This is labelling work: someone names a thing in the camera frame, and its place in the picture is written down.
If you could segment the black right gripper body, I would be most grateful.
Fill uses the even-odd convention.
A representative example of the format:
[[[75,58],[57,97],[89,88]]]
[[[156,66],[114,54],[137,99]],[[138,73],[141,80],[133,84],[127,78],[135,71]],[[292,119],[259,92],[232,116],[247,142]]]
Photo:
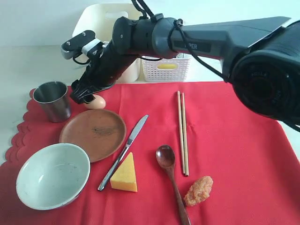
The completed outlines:
[[[106,47],[100,42],[85,55],[90,64],[77,81],[77,91],[102,91],[110,88],[139,57],[138,54],[120,53],[113,42],[109,42]]]

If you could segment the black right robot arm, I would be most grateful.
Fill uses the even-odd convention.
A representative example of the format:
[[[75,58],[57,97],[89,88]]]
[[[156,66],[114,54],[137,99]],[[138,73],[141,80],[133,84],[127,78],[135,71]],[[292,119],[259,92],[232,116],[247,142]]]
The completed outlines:
[[[116,20],[104,46],[90,30],[71,39],[89,58],[82,77],[71,85],[71,98],[89,103],[94,93],[111,88],[143,56],[172,59],[179,53],[219,60],[216,74],[230,83],[251,111],[300,128],[300,23],[287,17],[185,26],[181,19]]]

